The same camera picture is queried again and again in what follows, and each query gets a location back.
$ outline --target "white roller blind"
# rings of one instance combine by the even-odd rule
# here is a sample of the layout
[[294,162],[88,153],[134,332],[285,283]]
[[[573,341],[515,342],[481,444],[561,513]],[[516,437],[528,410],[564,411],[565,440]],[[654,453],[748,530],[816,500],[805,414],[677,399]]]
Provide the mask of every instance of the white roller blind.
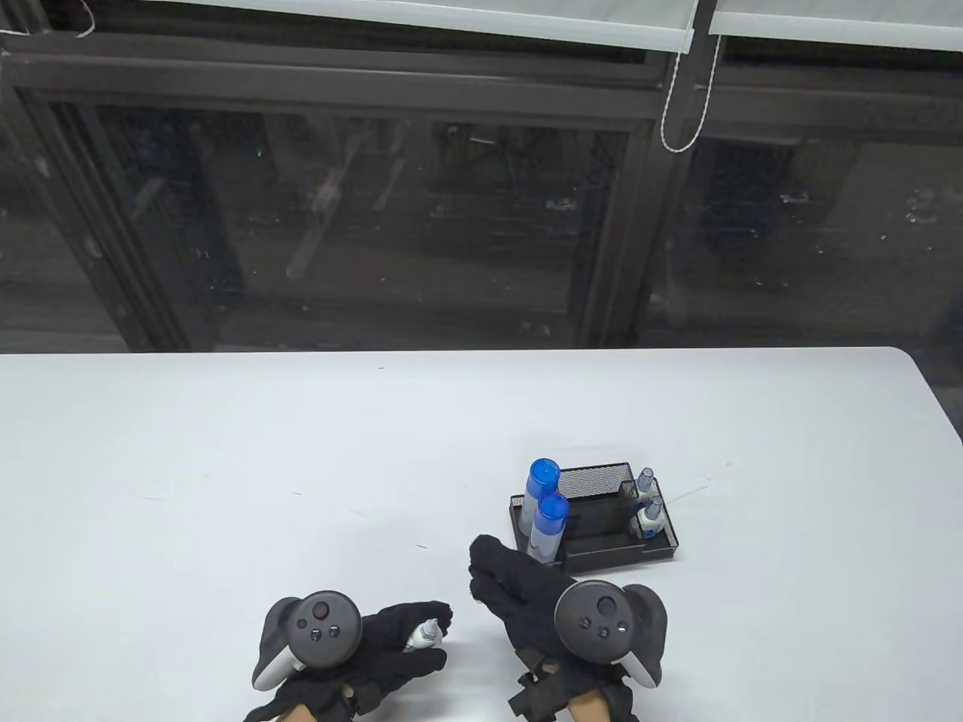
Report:
[[718,0],[710,32],[963,51],[963,0]]
[[688,52],[692,0],[189,0],[430,28]]

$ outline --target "hand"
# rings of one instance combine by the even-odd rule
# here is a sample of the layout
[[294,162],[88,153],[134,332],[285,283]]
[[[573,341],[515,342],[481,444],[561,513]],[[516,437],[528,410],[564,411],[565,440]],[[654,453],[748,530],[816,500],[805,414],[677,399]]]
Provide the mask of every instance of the hand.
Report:
[[445,666],[441,649],[404,652],[404,643],[426,619],[437,619],[443,634],[452,624],[452,608],[442,602],[394,605],[361,618],[361,642],[351,658],[330,669],[305,669],[289,677],[272,702],[253,709],[245,722],[266,722],[305,705],[316,719],[340,705],[342,719],[377,707],[385,695],[416,677]]
[[568,700],[593,690],[605,694],[612,719],[631,714],[632,692],[615,664],[594,664],[573,655],[555,629],[555,606],[575,580],[527,554],[508,549],[493,536],[479,536],[469,550],[472,596],[502,620],[515,650],[534,649],[547,657],[541,670],[561,675]]

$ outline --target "vr controller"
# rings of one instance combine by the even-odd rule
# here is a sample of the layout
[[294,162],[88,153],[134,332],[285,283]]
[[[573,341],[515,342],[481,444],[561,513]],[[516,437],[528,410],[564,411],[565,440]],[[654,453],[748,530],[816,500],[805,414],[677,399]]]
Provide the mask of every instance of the vr controller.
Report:
[[[555,607],[555,629],[569,652],[585,661],[619,665],[650,688],[662,681],[666,623],[662,600],[641,584],[621,588],[607,581],[580,581],[565,590]],[[554,722],[569,700],[563,680],[547,672],[543,664],[551,660],[539,651],[515,654],[529,671],[518,679],[524,689],[508,700],[511,710],[529,722]],[[602,692],[612,719],[636,720],[630,690],[606,687]]]
[[341,592],[325,590],[304,599],[278,600],[264,620],[251,683],[266,692],[306,667],[343,664],[360,642],[361,614]]
[[621,664],[643,687],[662,681],[668,618],[659,595],[641,584],[601,580],[568,587],[555,605],[555,629],[569,652],[598,664]]

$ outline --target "white cord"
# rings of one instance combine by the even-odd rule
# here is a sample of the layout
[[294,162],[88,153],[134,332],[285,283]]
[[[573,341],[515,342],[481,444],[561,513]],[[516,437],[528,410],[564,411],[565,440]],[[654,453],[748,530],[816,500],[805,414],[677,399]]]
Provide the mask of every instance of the white cord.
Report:
[[91,6],[87,4],[87,0],[80,0],[80,4],[84,6],[84,10],[87,11],[87,17],[91,19],[91,26],[87,30],[85,30],[83,33],[80,33],[77,37],[86,38],[90,33],[92,33],[96,29],[97,21],[93,19],[93,10],[91,10]]
[[[86,38],[90,33],[94,31],[97,27],[97,21],[93,19],[93,10],[91,6],[87,4],[87,0],[80,0],[80,4],[84,6],[84,10],[87,11],[87,16],[91,19],[91,26],[85,30],[83,33],[78,33],[78,38]],[[0,28],[0,35],[19,35],[19,36],[29,36],[33,33],[21,33],[19,30],[7,30],[5,28]]]
[[[698,0],[692,3],[692,12],[689,15],[689,22],[687,23],[687,29],[692,28],[694,30],[695,22],[695,10],[699,7]],[[672,67],[672,80],[668,84],[668,93],[665,95],[665,105],[663,106],[663,116],[659,121],[659,140],[662,141],[663,148],[669,153],[685,153],[689,150],[699,138],[699,134],[702,133],[702,126],[706,122],[706,114],[709,112],[709,97],[713,94],[713,80],[716,77],[716,63],[719,59],[719,46],[722,44],[722,36],[716,38],[716,52],[713,55],[713,69],[709,72],[709,86],[706,88],[706,102],[702,106],[702,117],[699,118],[699,126],[695,129],[695,134],[692,136],[691,140],[683,145],[681,148],[673,148],[668,144],[665,139],[665,116],[668,115],[668,104],[672,100],[672,91],[675,90],[675,76],[679,73],[679,61],[682,60],[682,44],[680,43],[679,52],[675,54],[675,66]]]

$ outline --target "small bottle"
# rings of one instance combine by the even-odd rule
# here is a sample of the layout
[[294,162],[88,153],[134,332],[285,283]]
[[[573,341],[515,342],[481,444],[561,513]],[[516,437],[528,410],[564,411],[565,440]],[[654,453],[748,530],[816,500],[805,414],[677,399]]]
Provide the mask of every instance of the small bottle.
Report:
[[652,497],[652,501],[645,510],[638,515],[638,527],[642,530],[642,537],[652,539],[665,527],[665,511],[662,497]]
[[418,625],[418,629],[411,633],[404,645],[406,652],[416,649],[429,649],[441,641],[441,628],[437,619],[427,619]]
[[529,480],[525,484],[525,500],[522,513],[518,518],[518,530],[525,536],[532,533],[532,519],[538,509],[538,502],[559,488],[561,469],[552,459],[537,459],[529,469]]
[[561,494],[549,494],[538,503],[529,538],[529,556],[542,564],[555,561],[561,536],[568,519],[568,499]]
[[636,491],[638,491],[638,501],[643,506],[648,506],[649,501],[656,495],[656,486],[653,483],[655,480],[655,472],[649,467],[642,469],[642,473],[638,475]]

